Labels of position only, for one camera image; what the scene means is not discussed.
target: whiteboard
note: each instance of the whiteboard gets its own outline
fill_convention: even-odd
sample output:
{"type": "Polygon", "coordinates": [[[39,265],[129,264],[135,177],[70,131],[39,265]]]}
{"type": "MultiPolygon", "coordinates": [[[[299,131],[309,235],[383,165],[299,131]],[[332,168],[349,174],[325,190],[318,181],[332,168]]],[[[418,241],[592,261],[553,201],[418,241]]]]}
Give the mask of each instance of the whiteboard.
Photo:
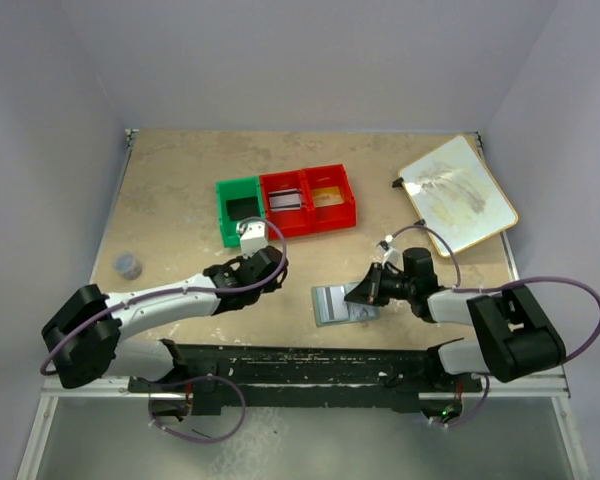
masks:
{"type": "MultiPolygon", "coordinates": [[[[518,222],[518,214],[467,139],[458,135],[398,172],[426,225],[454,253],[518,222]]],[[[438,253],[444,245],[431,235],[438,253]]]]}

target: wall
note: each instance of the wall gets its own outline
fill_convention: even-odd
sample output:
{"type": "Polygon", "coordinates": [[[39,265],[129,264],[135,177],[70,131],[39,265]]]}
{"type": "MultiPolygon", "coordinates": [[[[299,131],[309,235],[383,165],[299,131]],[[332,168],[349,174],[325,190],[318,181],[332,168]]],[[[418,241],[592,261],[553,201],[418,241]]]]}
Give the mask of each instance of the wall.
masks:
{"type": "Polygon", "coordinates": [[[0,479],[33,421],[40,329],[89,278],[123,138],[59,4],[0,0],[0,479]]]}
{"type": "Polygon", "coordinates": [[[129,127],[486,126],[555,0],[62,0],[129,127]]]}
{"type": "MultiPolygon", "coordinates": [[[[580,278],[600,291],[600,0],[561,0],[489,124],[486,154],[521,221],[511,242],[521,273],[580,278]]],[[[571,347],[594,305],[540,292],[571,347]]],[[[577,419],[600,479],[600,340],[567,366],[577,419]]]]}

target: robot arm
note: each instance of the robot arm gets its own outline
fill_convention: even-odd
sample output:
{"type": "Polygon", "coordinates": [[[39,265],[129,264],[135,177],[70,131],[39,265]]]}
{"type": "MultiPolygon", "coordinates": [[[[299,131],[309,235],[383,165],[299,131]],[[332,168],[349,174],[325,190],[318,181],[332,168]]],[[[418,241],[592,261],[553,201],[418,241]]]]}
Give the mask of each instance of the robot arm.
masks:
{"type": "Polygon", "coordinates": [[[240,244],[243,255],[170,285],[108,294],[97,285],[79,288],[42,329],[50,352],[64,342],[53,358],[62,385],[76,388],[103,375],[157,380],[174,367],[175,345],[129,338],[176,320],[240,310],[256,303],[261,294],[281,288],[288,262],[284,260],[281,276],[266,281],[283,261],[283,254],[267,244],[264,224],[249,224],[240,244]],[[262,285],[251,288],[257,283],[262,285]],[[96,315],[97,321],[75,334],[96,315]]]}
{"type": "Polygon", "coordinates": [[[494,295],[457,293],[438,284],[427,249],[405,250],[402,271],[395,266],[390,241],[380,246],[385,250],[383,263],[371,264],[345,301],[384,306],[392,298],[407,300],[414,315],[426,322],[472,325],[477,340],[438,347],[447,373],[489,373],[509,382],[564,363],[564,343],[526,286],[494,295]]]}

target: tilted whiteboard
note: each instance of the tilted whiteboard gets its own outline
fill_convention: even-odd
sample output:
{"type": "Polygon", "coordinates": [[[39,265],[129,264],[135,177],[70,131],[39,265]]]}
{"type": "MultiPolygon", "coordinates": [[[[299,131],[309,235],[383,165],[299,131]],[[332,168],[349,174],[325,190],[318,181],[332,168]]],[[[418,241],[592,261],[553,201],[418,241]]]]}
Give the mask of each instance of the tilted whiteboard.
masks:
{"type": "MultiPolygon", "coordinates": [[[[518,214],[467,139],[458,135],[398,172],[427,226],[461,252],[518,222],[518,214]]],[[[438,253],[444,245],[431,236],[438,253]]]]}

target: wooden table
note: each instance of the wooden table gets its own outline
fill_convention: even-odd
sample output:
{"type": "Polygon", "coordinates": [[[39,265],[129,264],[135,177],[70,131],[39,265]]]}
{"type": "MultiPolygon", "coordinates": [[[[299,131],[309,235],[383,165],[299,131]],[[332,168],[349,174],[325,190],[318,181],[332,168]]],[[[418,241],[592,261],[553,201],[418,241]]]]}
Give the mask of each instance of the wooden table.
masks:
{"type": "MultiPolygon", "coordinates": [[[[215,183],[303,167],[342,163],[357,201],[358,225],[289,239],[289,276],[282,290],[254,306],[216,317],[174,322],[140,334],[179,343],[425,349],[472,336],[468,327],[431,325],[405,301],[392,302],[367,323],[316,327],[312,286],[362,279],[381,256],[376,244],[418,218],[406,193],[392,189],[398,169],[450,140],[449,135],[142,130],[138,133],[94,274],[104,292],[135,291],[187,278],[239,254],[224,249],[215,183]],[[112,261],[131,251],[144,264],[133,281],[112,261]]],[[[473,145],[473,138],[468,137],[473,145]]],[[[403,234],[401,248],[435,250],[421,232],[403,234]]],[[[510,279],[500,236],[458,255],[463,285],[510,279]]],[[[442,284],[454,283],[449,260],[434,254],[442,284]]]]}

